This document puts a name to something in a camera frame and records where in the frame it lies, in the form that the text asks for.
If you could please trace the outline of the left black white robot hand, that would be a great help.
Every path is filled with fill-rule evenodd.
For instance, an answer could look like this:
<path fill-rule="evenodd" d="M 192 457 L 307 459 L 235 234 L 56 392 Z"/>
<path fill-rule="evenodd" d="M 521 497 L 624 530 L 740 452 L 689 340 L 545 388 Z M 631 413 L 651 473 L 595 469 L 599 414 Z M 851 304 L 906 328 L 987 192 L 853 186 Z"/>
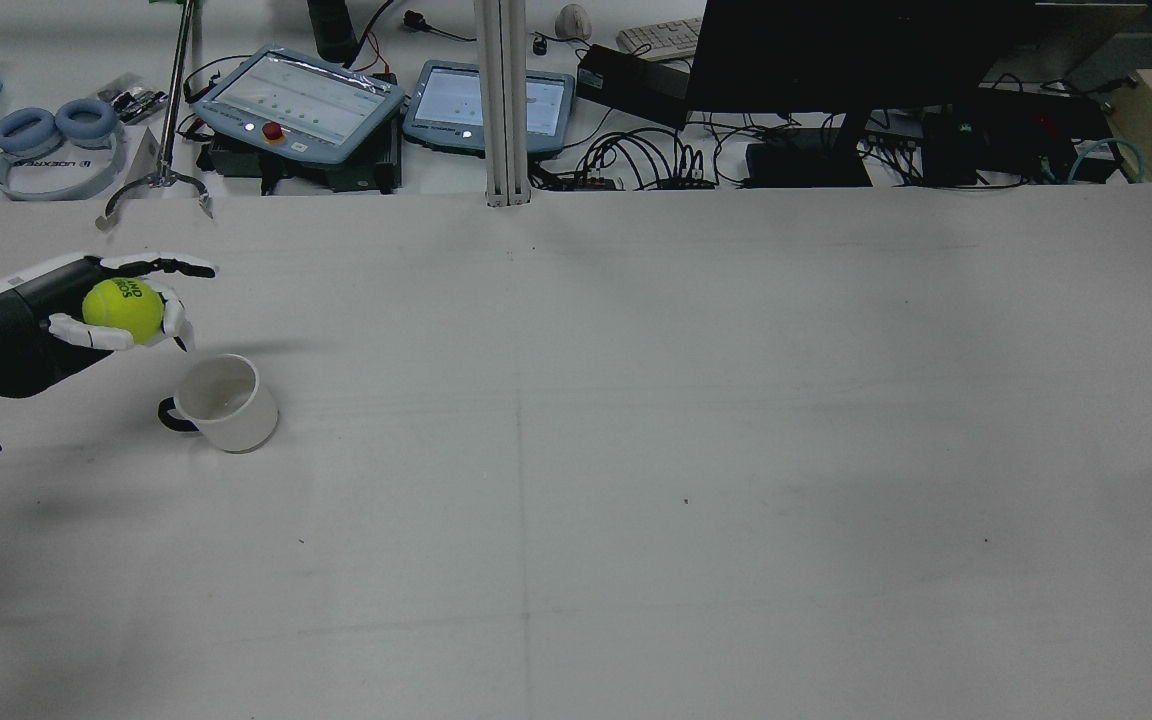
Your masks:
<path fill-rule="evenodd" d="M 88 291 L 113 278 L 147 283 L 164 316 L 143 344 L 174 340 L 187 348 L 192 325 L 177 291 L 147 273 L 214 278 L 218 265 L 180 252 L 142 252 L 122 258 L 71 252 L 0 279 L 0 397 L 29 397 L 65 381 L 115 351 L 138 346 L 132 333 L 81 320 Z"/>

